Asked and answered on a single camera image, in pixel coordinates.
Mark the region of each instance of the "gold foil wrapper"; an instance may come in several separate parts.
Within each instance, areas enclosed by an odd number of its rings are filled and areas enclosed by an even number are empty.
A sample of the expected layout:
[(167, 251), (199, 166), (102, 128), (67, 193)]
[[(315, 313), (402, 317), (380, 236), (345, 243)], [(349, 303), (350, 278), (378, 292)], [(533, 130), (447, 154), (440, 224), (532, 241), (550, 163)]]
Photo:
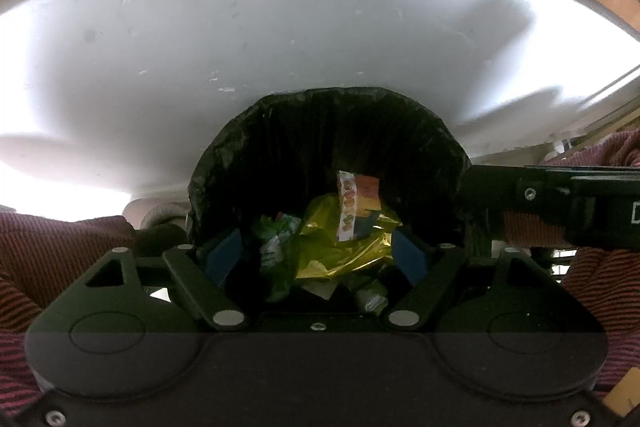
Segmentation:
[(392, 263), (391, 233), (401, 222), (390, 209), (383, 206), (364, 239), (338, 242), (339, 222), (336, 194), (320, 196), (309, 204), (298, 233), (286, 243), (290, 259), (296, 259), (296, 280), (332, 279), (375, 263)]

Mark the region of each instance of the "screw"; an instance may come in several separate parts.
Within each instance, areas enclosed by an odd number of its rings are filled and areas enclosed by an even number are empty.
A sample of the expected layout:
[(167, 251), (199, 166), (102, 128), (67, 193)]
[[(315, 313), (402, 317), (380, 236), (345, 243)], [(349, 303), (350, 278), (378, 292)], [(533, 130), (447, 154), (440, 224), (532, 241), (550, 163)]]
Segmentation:
[(571, 416), (572, 427), (586, 427), (591, 421), (591, 415), (586, 411), (578, 411)]
[(527, 201), (533, 201), (533, 200), (535, 200), (535, 199), (536, 199), (536, 190), (535, 190), (535, 188), (531, 188), (531, 187), (527, 188), (527, 189), (524, 191), (524, 198), (525, 198)]
[(44, 416), (44, 420), (50, 427), (65, 427), (66, 425), (66, 417), (60, 411), (49, 411)]
[(244, 314), (238, 310), (222, 310), (213, 315), (213, 321), (223, 327), (239, 326), (244, 322)]
[(409, 328), (420, 322), (420, 315), (411, 310), (396, 310), (395, 312), (389, 313), (388, 320), (394, 326)]

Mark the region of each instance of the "candy wrapper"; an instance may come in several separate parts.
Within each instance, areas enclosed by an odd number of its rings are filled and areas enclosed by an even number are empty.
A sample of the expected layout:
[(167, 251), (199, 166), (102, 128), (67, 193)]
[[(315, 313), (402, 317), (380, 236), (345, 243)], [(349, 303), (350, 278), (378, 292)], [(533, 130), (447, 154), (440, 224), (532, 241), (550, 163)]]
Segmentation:
[(342, 277), (341, 282), (353, 292), (356, 306), (362, 313), (380, 315), (389, 304), (385, 286), (373, 277), (353, 273)]
[(378, 195), (379, 184), (379, 179), (371, 176), (338, 171), (338, 241), (363, 239), (373, 231), (382, 210)]
[(363, 239), (339, 241), (336, 236), (341, 207), (336, 194), (309, 204), (297, 234), (283, 246), (284, 256), (295, 260), (295, 279), (332, 279), (373, 266), (392, 263), (391, 233), (401, 223), (388, 208), (379, 211), (372, 232)]
[(275, 220), (262, 216), (252, 227), (256, 237), (263, 241), (260, 273), (271, 284), (267, 302), (278, 302), (289, 295), (295, 263), (290, 255), (284, 255), (283, 245), (296, 233), (299, 225), (299, 217), (278, 214)]

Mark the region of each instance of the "black garbage bag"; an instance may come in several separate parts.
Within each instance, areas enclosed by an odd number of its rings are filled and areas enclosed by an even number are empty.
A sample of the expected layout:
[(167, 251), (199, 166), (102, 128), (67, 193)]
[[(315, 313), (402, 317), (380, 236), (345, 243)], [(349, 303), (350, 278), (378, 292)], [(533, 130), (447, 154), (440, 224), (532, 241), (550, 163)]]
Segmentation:
[(274, 94), (227, 123), (189, 186), (191, 240), (248, 230), (261, 215), (302, 217), (337, 192), (338, 170), (380, 179), (380, 197), (429, 244), (455, 242), (454, 197), (470, 166), (442, 120), (380, 87)]

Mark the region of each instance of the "red striped cloth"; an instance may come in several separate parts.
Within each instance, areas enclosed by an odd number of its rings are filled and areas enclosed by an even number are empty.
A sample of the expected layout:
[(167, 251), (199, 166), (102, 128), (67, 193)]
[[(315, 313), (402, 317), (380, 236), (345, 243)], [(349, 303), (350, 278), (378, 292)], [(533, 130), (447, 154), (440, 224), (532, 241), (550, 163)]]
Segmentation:
[[(640, 129), (615, 133), (602, 144), (575, 153), (553, 166), (640, 166)], [(569, 248), (562, 229), (536, 216), (507, 212), (507, 242), (520, 247)], [(640, 367), (640, 253), (578, 248), (564, 287), (604, 326), (609, 354), (598, 387), (616, 385), (631, 367)]]
[(14, 415), (40, 395), (22, 347), (31, 321), (108, 250), (133, 243), (122, 216), (65, 223), (0, 213), (0, 409)]

